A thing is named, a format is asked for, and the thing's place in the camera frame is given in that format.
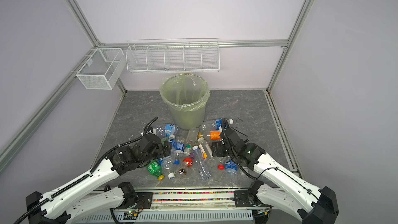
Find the yellow stripe white cap bottle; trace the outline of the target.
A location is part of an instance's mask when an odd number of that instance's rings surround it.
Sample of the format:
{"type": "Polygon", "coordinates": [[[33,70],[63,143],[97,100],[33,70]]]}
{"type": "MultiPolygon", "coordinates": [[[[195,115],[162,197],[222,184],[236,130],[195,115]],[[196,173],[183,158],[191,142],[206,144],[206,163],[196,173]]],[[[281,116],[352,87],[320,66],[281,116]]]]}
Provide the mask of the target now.
{"type": "Polygon", "coordinates": [[[205,160],[213,158],[210,145],[204,138],[198,139],[198,145],[205,160]]]}

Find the blue label bottle white cap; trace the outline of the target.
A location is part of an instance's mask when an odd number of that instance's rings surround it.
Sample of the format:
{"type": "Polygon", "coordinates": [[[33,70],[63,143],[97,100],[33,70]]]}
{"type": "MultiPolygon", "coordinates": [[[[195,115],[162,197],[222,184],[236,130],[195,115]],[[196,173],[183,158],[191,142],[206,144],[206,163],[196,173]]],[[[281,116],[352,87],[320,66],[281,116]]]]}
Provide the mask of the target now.
{"type": "Polygon", "coordinates": [[[174,179],[175,174],[174,174],[174,162],[175,159],[172,158],[171,156],[161,158],[160,160],[160,166],[161,170],[164,176],[166,176],[168,179],[174,179]]]}

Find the clear bottle blue label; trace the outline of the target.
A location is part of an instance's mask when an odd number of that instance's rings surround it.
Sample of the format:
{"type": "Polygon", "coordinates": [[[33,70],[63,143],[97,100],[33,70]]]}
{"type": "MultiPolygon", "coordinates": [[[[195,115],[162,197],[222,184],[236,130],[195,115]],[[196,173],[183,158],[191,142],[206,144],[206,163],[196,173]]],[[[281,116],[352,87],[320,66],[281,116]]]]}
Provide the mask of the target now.
{"type": "Polygon", "coordinates": [[[207,120],[202,122],[202,124],[199,126],[199,130],[201,132],[203,131],[213,131],[213,130],[219,130],[220,127],[222,126],[223,119],[214,119],[214,120],[207,120]]]}

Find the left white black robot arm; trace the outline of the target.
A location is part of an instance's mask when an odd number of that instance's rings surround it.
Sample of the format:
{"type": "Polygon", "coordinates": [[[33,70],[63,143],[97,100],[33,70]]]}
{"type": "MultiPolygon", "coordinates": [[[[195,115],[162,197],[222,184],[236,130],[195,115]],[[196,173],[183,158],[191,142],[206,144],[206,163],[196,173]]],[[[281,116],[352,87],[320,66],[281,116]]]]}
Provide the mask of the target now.
{"type": "Polygon", "coordinates": [[[28,219],[31,224],[66,224],[79,212],[78,201],[98,186],[136,169],[144,168],[151,161],[169,156],[168,142],[152,133],[153,118],[143,133],[130,141],[116,145],[105,152],[90,170],[52,191],[34,192],[27,196],[27,211],[15,222],[28,219]]]}

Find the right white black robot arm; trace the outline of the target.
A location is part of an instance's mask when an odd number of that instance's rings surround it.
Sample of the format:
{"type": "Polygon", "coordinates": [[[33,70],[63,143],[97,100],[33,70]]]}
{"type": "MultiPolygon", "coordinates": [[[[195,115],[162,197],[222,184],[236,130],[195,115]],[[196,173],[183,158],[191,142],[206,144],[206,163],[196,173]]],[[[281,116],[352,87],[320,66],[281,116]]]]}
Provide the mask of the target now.
{"type": "Polygon", "coordinates": [[[279,164],[264,149],[243,140],[223,118],[220,138],[223,151],[253,180],[244,192],[243,203],[268,205],[295,217],[303,224],[333,224],[339,215],[335,192],[319,188],[279,164]]]}

